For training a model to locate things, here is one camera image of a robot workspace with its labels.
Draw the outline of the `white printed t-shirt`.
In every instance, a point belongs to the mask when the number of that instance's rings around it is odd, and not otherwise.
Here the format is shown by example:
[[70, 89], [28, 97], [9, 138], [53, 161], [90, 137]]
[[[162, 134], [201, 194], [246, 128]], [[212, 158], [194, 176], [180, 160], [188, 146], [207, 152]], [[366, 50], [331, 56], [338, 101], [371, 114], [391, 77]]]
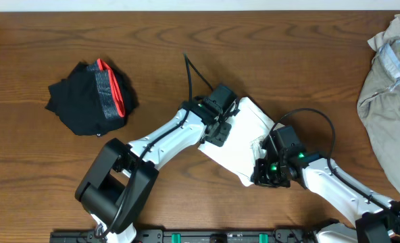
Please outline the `white printed t-shirt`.
[[241, 183], [248, 187], [253, 184], [251, 176], [257, 159], [264, 158], [266, 151], [261, 148], [272, 128], [281, 128], [275, 124], [250, 98], [243, 97], [239, 103], [239, 112], [229, 117], [230, 133], [222, 146], [205, 142], [199, 150], [210, 159], [237, 175]]

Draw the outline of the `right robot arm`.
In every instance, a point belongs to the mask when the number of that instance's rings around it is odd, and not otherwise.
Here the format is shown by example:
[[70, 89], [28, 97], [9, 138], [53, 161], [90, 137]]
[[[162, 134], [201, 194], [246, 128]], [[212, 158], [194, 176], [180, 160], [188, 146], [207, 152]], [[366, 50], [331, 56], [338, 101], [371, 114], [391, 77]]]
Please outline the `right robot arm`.
[[259, 149], [251, 177], [255, 185], [288, 188], [297, 182], [353, 225], [331, 220], [307, 233], [306, 242], [400, 242], [400, 201], [364, 186], [326, 155], [307, 151], [293, 127], [271, 131]]

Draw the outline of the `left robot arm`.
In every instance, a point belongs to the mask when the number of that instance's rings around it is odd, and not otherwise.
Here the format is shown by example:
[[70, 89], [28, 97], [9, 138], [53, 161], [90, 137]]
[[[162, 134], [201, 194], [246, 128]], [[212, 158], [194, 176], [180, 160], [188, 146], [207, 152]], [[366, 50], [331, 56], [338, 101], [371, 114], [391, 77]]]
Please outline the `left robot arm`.
[[75, 198], [97, 222], [89, 242], [132, 242], [133, 223], [143, 210], [159, 170], [179, 152], [197, 143], [221, 147], [228, 138], [228, 118], [239, 99], [219, 85], [206, 97], [191, 97], [176, 115], [151, 134], [127, 144], [114, 138], [99, 151], [75, 191]]

